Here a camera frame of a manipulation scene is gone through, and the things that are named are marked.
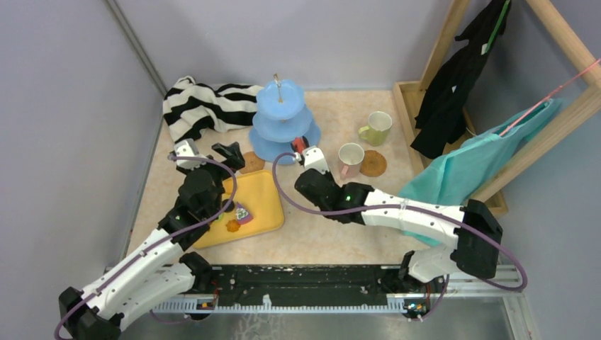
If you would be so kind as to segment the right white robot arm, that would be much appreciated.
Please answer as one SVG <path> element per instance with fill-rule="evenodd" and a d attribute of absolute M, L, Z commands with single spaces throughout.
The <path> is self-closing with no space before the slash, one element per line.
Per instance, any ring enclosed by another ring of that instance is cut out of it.
<path fill-rule="evenodd" d="M 502 227 L 485 203 L 433 205 L 362 183 L 340 186 L 320 148 L 297 137 L 291 149 L 303 167 L 294 188 L 316 206 L 315 214 L 343 224 L 390 227 L 437 242 L 404 256 L 399 282 L 406 291 L 417 292 L 425 283 L 459 271 L 479 279 L 495 277 Z"/>

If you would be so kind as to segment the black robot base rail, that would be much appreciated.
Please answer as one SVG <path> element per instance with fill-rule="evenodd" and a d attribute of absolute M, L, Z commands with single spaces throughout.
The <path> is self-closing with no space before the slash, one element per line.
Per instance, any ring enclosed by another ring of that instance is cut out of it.
<path fill-rule="evenodd" d="M 213 267 L 208 284 L 156 308 L 199 321 L 211 314 L 398 313 L 419 320 L 437 304 L 447 279 L 421 283 L 399 266 Z"/>

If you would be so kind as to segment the yellow plastic tray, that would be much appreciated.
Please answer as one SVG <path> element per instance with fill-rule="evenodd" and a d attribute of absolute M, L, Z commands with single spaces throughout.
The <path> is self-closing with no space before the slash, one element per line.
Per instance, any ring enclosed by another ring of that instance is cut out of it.
<path fill-rule="evenodd" d="M 210 229 L 193 244 L 194 249 L 203 249 L 277 230 L 284 223 L 280 195 L 272 173 L 268 170 L 239 175 L 234 197 L 234 203 L 236 202 L 243 204 L 251 212 L 253 221 L 241 225 L 237 232 L 228 232 L 225 225 L 230 220 L 236 220 L 235 209 L 223 213 L 225 214 L 223 219 L 210 223 Z"/>

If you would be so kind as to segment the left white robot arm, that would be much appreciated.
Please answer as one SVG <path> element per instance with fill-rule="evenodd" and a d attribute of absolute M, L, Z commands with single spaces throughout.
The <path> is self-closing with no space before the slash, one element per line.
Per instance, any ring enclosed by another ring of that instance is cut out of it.
<path fill-rule="evenodd" d="M 185 178 L 173 208 L 111 270 L 81 290 L 69 287 L 60 294 L 56 339 L 62 329 L 73 339 L 118 339 L 159 303 L 190 289 L 204 293 L 211 287 L 210 264 L 187 251 L 232 206 L 232 198 L 222 199 L 223 181 L 235 180 L 236 171 L 245 167 L 238 143 L 215 143 L 212 149 L 224 160 L 200 154 L 192 139 L 174 146 L 168 158 Z"/>

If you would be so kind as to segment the blue three-tier cake stand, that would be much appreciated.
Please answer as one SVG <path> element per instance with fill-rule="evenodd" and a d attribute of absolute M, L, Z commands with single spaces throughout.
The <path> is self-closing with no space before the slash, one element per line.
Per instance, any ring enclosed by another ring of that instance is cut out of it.
<path fill-rule="evenodd" d="M 257 94 L 257 113 L 249 132 L 254 153 L 266 162 L 292 152 L 296 138 L 316 146 L 321 130 L 305 102 L 305 92 L 290 79 L 274 79 Z"/>

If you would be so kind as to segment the red striped cake slice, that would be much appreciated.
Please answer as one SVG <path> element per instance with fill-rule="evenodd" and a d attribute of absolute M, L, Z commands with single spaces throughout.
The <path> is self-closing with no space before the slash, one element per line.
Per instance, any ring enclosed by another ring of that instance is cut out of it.
<path fill-rule="evenodd" d="M 295 152 L 295 153 L 299 153 L 301 154 L 303 152 L 304 149 L 301 149 L 301 138 L 302 137 L 296 137 L 292 143 L 291 143 L 291 149 Z"/>

